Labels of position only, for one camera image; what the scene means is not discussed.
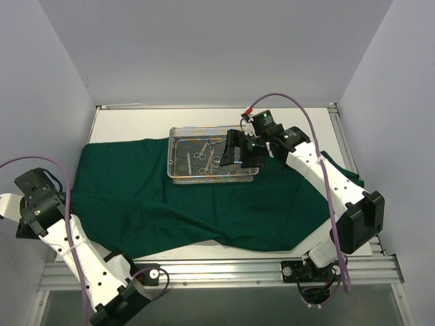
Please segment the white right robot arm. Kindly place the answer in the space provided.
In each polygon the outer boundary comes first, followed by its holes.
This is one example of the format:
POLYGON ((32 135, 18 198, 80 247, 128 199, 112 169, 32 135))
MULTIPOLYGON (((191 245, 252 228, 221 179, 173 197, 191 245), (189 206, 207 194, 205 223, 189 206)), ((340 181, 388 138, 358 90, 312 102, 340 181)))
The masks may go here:
POLYGON ((335 167, 319 150, 314 136, 300 128, 284 128, 269 110, 252 115, 248 109, 242 119, 246 125, 226 133, 220 166, 234 164, 240 149, 241 168, 264 166, 267 157, 276 158, 302 175, 326 200, 331 230, 307 252, 302 272, 309 280, 326 273, 326 266, 352 254, 383 229, 385 199, 378 192, 367 192, 335 167))

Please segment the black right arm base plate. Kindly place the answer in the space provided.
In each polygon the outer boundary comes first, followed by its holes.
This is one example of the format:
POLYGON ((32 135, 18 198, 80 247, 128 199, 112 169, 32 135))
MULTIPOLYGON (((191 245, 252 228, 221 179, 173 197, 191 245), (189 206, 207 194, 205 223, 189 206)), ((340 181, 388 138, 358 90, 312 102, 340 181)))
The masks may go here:
POLYGON ((284 283, 331 283, 340 278, 338 262, 318 268, 310 259, 286 260, 280 263, 284 283))

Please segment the green surgical cloth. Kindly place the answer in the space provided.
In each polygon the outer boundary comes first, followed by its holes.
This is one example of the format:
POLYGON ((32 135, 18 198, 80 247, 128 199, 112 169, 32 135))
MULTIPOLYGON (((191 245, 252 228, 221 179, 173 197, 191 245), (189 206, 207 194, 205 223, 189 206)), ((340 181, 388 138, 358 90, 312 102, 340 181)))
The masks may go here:
POLYGON ((177 185, 166 139, 85 146, 71 209, 87 237, 144 257, 214 240, 250 251, 289 251, 330 224, 326 199, 299 173, 269 158, 248 183, 177 185))

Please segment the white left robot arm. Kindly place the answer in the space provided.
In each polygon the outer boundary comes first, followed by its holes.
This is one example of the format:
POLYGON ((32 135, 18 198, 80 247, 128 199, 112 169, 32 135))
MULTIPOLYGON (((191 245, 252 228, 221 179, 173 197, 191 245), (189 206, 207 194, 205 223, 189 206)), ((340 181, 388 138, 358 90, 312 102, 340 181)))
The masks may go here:
POLYGON ((62 258, 79 280, 94 315, 92 325, 125 325, 151 302, 136 279, 137 267, 125 253, 102 257, 88 239, 71 195, 44 168, 14 181, 21 195, 1 195, 1 217, 18 222, 17 238, 40 240, 62 258))

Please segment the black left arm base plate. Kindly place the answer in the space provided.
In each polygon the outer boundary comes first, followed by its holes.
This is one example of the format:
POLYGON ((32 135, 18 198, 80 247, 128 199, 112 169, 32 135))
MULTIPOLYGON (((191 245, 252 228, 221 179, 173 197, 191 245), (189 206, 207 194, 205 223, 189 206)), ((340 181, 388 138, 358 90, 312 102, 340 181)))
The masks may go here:
POLYGON ((159 284, 159 267, 159 264, 144 264, 138 267, 138 271, 133 274, 133 277, 144 286, 155 287, 159 284))

